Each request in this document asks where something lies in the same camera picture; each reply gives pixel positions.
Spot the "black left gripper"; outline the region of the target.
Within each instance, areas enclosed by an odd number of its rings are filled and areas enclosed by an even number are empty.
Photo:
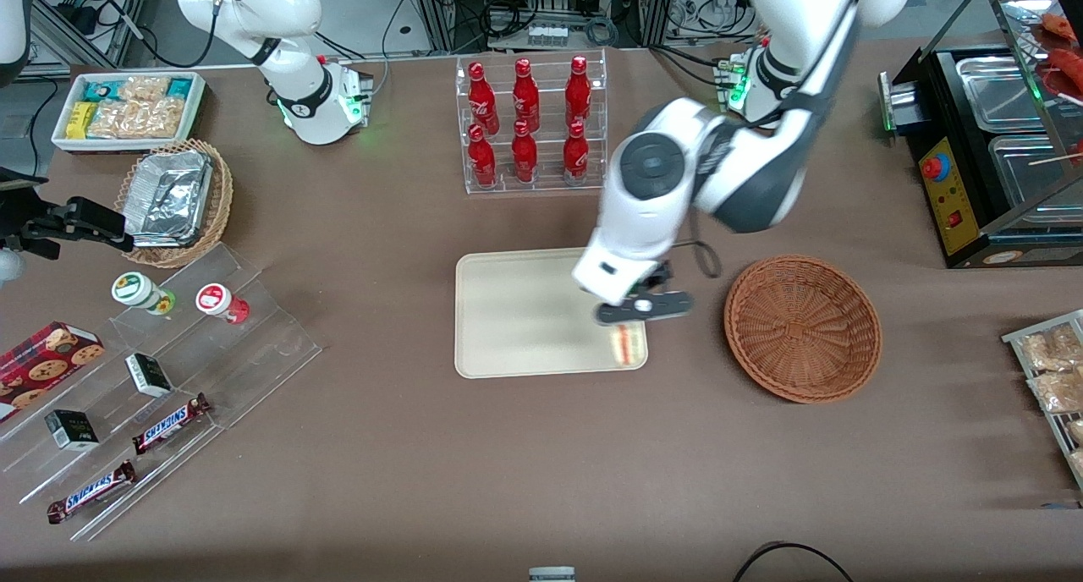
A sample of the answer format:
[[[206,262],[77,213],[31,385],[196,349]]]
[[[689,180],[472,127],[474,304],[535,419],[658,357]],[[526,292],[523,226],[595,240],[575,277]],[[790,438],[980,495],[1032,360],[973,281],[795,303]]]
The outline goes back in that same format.
[[[628,299],[635,301],[645,300],[650,302],[667,302],[670,292],[667,290],[669,281],[673,277],[670,261],[661,261],[654,266],[645,277],[635,283],[628,293]]]

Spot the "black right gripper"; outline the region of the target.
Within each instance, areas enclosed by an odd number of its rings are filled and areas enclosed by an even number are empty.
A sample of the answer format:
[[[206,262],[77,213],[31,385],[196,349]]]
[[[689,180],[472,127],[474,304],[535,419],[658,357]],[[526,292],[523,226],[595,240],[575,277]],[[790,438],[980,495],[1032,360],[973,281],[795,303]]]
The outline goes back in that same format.
[[[92,240],[120,253],[134,248],[131,235],[125,233],[123,215],[81,196],[69,198],[69,206],[44,203],[30,206],[3,201],[1,211],[1,247],[15,253],[31,253],[56,261],[57,240]]]

